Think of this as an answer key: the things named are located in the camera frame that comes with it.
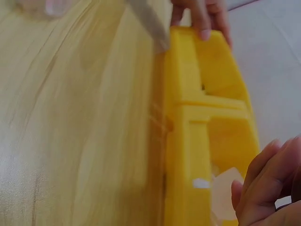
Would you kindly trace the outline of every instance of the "hand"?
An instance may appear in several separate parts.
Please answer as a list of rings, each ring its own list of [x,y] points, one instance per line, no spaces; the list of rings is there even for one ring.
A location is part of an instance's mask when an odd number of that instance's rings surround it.
[[[171,0],[173,13],[171,26],[180,25],[186,8],[191,10],[191,21],[202,40],[210,38],[211,29],[221,31],[231,46],[230,26],[224,0]]]
[[[278,140],[266,146],[250,164],[244,184],[232,183],[232,205],[239,225],[301,225],[301,201],[275,209],[277,199],[291,195],[293,177],[300,165],[301,137],[283,146]]]

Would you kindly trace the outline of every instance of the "knife blade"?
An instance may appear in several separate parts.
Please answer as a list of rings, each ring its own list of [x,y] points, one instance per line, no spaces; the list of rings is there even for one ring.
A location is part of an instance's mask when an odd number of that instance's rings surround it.
[[[147,0],[126,0],[131,6],[134,14],[153,38],[157,52],[164,52],[169,49],[169,35],[164,28],[159,16]]]

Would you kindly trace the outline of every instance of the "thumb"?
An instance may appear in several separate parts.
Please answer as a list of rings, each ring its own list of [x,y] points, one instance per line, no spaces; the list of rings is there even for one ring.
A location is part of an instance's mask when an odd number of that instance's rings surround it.
[[[191,20],[201,40],[208,40],[211,33],[211,22],[206,8],[206,0],[190,0],[188,8],[191,11]]]
[[[233,206],[234,210],[236,210],[236,208],[240,202],[240,196],[241,196],[242,190],[243,190],[243,185],[239,181],[234,180],[231,185],[231,192],[232,192],[231,199],[232,199],[232,206]]]

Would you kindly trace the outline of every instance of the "wooden surface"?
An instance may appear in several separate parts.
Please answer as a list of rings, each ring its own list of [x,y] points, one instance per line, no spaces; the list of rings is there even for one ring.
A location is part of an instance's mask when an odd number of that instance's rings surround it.
[[[164,1],[149,2],[166,21]],[[0,0],[1,226],[161,224],[153,59],[122,0],[83,0],[51,22]]]

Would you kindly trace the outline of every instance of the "yellow plastic holder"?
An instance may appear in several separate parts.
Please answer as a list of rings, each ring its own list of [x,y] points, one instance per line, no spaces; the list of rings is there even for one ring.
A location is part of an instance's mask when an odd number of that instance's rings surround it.
[[[232,167],[242,176],[259,150],[250,114],[244,110],[179,106],[166,151],[165,226],[210,226],[212,166],[222,173]],[[229,226],[237,222],[224,222]]]
[[[211,182],[235,167],[245,177],[259,153],[248,91],[231,50],[219,32],[202,42],[191,28],[171,29],[164,59],[167,135],[165,226],[210,226]],[[223,221],[237,226],[237,221]]]

